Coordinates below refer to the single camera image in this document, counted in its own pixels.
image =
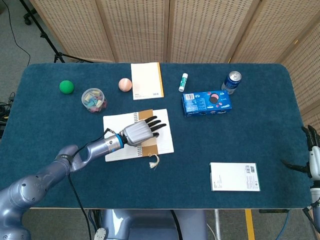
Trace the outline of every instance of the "book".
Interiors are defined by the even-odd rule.
[[[212,191],[260,191],[255,163],[211,162],[210,180]]]
[[[158,62],[131,64],[133,100],[164,97],[160,64]]]
[[[139,157],[146,157],[149,154],[168,154],[174,152],[174,145],[172,142],[172,136],[170,131],[170,124],[168,118],[167,109],[159,110],[145,110],[140,112],[131,112],[119,115],[110,115],[103,117],[103,127],[104,130],[107,128],[119,133],[125,127],[134,124],[138,121],[147,119],[152,116],[157,116],[155,120],[161,120],[159,124],[166,124],[166,126],[158,129],[156,132],[159,133],[158,137],[153,137],[147,141],[144,141],[139,146],[129,146],[124,145],[124,148],[119,149],[118,151],[113,152],[105,156],[106,162],[124,160],[124,159],[133,159]],[[112,133],[107,132],[105,138],[111,136]]]

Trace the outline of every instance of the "metal pole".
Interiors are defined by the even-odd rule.
[[[215,235],[216,240],[221,240],[221,233],[220,233],[220,219],[219,219],[219,210],[214,210],[214,220],[215,220]]]

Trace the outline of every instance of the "white glue stick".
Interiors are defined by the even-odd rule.
[[[188,73],[182,74],[182,78],[179,86],[179,92],[183,92],[185,90],[187,78],[188,78]]]

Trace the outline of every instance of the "white notebook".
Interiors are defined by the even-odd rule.
[[[164,97],[160,64],[158,62],[131,64],[133,100]]]
[[[211,162],[210,180],[212,191],[260,191],[255,163]]]
[[[103,128],[107,128],[119,133],[125,127],[134,124],[137,121],[157,116],[155,120],[161,120],[161,124],[166,124],[166,126],[158,129],[155,132],[159,133],[159,137],[153,137],[140,146],[134,147],[127,144],[124,145],[124,148],[115,151],[111,154],[105,156],[105,161],[117,161],[124,159],[133,159],[139,157],[145,157],[149,154],[168,154],[174,152],[174,145],[172,142],[172,136],[170,131],[170,124],[168,119],[167,109],[159,110],[146,110],[140,112],[131,112],[120,115],[111,115],[103,117]],[[105,138],[111,136],[112,133],[107,132],[104,136]]]

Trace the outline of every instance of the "blue can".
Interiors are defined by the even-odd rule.
[[[221,90],[227,90],[228,94],[233,94],[241,81],[241,73],[238,71],[232,71],[228,74],[224,82],[222,83]]]

